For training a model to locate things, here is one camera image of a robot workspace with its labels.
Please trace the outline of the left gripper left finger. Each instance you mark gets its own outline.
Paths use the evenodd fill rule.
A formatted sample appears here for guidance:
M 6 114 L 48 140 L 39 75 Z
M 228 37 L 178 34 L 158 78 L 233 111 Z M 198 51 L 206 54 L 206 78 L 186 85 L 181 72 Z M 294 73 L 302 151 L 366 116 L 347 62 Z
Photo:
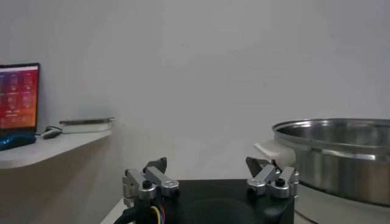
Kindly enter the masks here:
M 180 184 L 165 175 L 167 157 L 149 161 L 141 170 L 127 169 L 122 177 L 123 202 L 131 207 L 137 200 L 151 202 L 158 197 L 176 199 Z

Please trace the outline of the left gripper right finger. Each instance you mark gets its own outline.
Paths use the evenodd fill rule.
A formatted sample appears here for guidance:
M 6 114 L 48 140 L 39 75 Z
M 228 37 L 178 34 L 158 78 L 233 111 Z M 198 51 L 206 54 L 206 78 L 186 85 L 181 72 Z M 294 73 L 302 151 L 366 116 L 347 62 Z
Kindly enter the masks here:
M 247 180 L 247 194 L 251 200 L 270 194 L 276 199 L 296 198 L 298 196 L 299 173 L 293 167 L 283 169 L 265 159 L 246 158 L 246 164 L 252 175 Z

